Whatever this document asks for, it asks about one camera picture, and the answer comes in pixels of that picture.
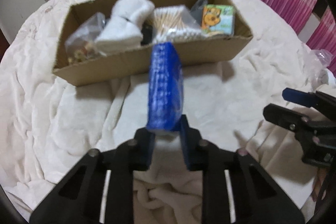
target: yellow cartoon character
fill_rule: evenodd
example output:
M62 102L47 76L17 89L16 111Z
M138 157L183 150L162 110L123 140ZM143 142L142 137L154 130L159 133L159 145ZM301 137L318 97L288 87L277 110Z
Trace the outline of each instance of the yellow cartoon character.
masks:
M205 8L203 15L202 28L209 28L221 22L221 12L219 8Z

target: blue gripper pad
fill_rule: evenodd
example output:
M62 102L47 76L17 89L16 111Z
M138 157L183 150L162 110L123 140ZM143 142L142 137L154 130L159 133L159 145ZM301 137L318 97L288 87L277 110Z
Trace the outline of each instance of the blue gripper pad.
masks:
M149 72L147 130L156 134L178 131L183 99L182 64L174 46L170 42L154 45Z
M286 101L305 107L315 107L318 102L315 93L306 93L290 88L283 90L282 98L284 98Z

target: white blanket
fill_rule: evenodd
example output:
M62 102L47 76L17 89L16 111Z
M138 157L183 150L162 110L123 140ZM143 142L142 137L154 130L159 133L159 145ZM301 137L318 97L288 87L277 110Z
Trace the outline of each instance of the white blanket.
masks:
M147 121L147 75L76 88L51 74L70 5L51 0L29 17L0 66L0 183L26 219L90 149L113 149ZM220 148L247 146L298 207L316 169L292 133L263 121L286 87L311 90L302 45L260 0L232 0L254 39L230 62L184 68L190 126ZM158 139L149 172L135 174L136 223L199 223L201 173L188 173L178 138Z

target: clear plastic bag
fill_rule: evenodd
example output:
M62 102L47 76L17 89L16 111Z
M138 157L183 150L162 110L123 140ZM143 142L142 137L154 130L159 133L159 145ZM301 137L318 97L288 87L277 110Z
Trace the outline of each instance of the clear plastic bag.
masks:
M103 31L105 24L105 15L96 13L70 35L65 42L70 65L100 56L94 41Z
M149 20L153 25L153 44L205 39L200 25L184 5L156 8Z
M190 14L200 26L202 25L204 7L208 3L208 0L197 0L194 6L190 9Z
M308 72L309 81L315 90L323 84L325 69L330 66L334 56L327 50L311 50L304 56L305 68Z

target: plastic bag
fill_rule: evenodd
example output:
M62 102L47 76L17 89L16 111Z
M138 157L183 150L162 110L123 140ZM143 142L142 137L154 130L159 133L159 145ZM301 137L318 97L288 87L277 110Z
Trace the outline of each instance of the plastic bag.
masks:
M149 72L147 129L159 135L178 131L183 111L183 75L172 43L153 46Z
M204 7L208 3L208 0L197 0L194 6L190 9L190 14L200 26L202 25Z
M325 84L325 69L330 66L334 56L327 50L311 50L304 56L309 81L315 90Z
M69 64L80 63L100 56L95 39L106 24L105 15L96 13L85 21L65 42Z
M205 39L205 35L184 5L156 8L150 18L153 44Z

